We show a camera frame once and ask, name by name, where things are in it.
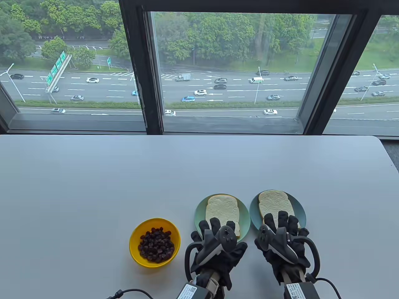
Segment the person's left hand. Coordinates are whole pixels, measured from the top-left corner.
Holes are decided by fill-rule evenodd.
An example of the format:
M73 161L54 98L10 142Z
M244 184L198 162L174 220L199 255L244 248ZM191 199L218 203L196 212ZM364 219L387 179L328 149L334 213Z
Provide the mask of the person's left hand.
M221 224L219 219L214 217L210 219L210 224L206 220L201 221L199 227L202 235L200 235L198 231L193 231L191 233L191 239L194 242L200 242L203 240L203 235L206 229L211 229L212 233L215 235L221 228ZM210 261L204 265L198 265L198 263L194 261L191 265L190 272L195 272L198 275L201 270L214 270L220 275L220 287L226 287L227 290L230 291L232 288L230 272L238 265L247 248L247 243L240 242L230 253L221 252L219 255L212 257Z

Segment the person's right hand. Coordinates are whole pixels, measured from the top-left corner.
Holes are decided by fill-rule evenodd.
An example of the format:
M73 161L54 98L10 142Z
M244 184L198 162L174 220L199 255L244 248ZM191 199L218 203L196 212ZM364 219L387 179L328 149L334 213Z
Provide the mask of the person's right hand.
M286 211L278 212L278 228L284 227L286 231L293 236L307 237L309 232L305 228L298 228L298 219L293 215L288 215ZM271 264L273 274L279 284L284 283L283 273L286 273L290 283L303 282L305 271L310 267L310 262L305 256L305 244L303 242L294 242L290 247L298 256L297 264L290 264L284 261L272 250L263 250L258 240L254 241L256 247L261 250L266 261Z

